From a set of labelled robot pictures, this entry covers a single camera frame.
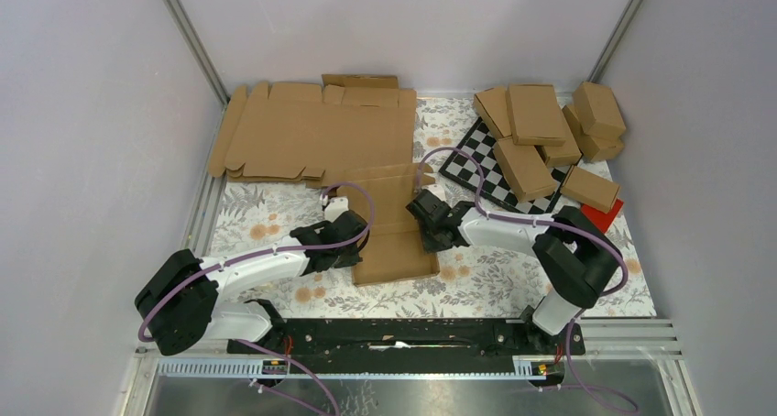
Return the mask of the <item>brown cardboard box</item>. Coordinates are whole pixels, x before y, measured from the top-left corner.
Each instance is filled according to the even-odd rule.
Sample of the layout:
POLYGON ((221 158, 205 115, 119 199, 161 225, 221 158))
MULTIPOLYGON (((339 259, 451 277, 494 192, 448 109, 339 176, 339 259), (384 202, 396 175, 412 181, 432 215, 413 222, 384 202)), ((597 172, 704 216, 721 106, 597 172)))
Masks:
POLYGON ((362 261, 352 270, 357 287, 419 279, 439 273, 438 257, 424 251, 419 224, 406 206, 414 198, 417 163, 344 170, 341 181, 363 188, 372 198, 375 222, 362 261))

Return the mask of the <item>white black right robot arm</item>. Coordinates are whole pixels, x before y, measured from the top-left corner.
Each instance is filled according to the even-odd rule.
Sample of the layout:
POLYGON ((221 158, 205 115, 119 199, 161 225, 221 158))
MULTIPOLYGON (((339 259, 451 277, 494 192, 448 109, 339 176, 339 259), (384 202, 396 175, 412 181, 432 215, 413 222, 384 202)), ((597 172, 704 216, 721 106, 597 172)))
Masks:
POLYGON ((424 189, 406 209, 419 224, 427 253, 492 246, 539 260, 552 289, 532 313, 525 339, 540 354, 561 343, 562 330, 596 305, 624 264, 615 246, 573 206, 556 214, 497 213, 474 202, 451 206, 424 189))

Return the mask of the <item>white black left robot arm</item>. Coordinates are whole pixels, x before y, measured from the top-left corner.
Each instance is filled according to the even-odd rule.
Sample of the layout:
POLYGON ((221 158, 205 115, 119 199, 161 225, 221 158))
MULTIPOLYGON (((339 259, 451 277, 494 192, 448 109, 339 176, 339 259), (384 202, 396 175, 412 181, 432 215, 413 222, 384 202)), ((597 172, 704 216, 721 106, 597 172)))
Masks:
POLYGON ((239 302, 237 296, 280 279, 355 265, 368 228, 347 210, 333 221, 298 227, 267 248, 226 257, 177 251, 134 300, 143 319, 138 338, 164 356, 202 340, 247 340, 261 352, 274 352, 284 340, 279 313, 269 301, 239 302))

